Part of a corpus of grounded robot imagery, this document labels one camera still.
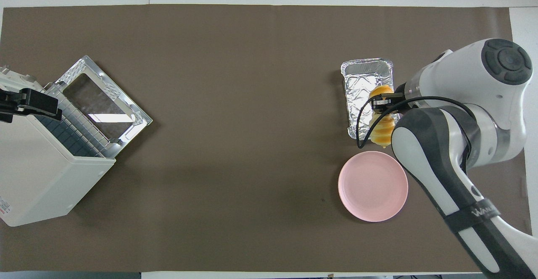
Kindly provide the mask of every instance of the brown mat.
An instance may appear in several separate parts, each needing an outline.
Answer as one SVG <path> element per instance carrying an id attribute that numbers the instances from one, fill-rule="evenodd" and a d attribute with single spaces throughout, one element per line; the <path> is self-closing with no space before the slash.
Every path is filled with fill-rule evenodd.
<path id="1" fill-rule="evenodd" d="M 388 221 L 342 206 L 338 172 L 359 150 L 340 64 L 391 59 L 398 85 L 489 37 L 511 38 L 508 9 L 5 9 L 0 64 L 45 85 L 89 55 L 155 122 L 68 216 L 0 221 L 1 270 L 478 271 L 411 176 Z M 528 232 L 524 164 L 470 176 Z"/>

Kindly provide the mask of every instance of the label sticker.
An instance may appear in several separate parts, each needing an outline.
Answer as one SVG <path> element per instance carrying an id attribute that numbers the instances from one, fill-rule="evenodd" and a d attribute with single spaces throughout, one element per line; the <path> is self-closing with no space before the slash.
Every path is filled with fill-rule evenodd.
<path id="1" fill-rule="evenodd" d="M 7 201 L 5 201 L 2 196 L 0 196 L 0 213 L 8 214 L 11 210 L 11 206 Z"/>

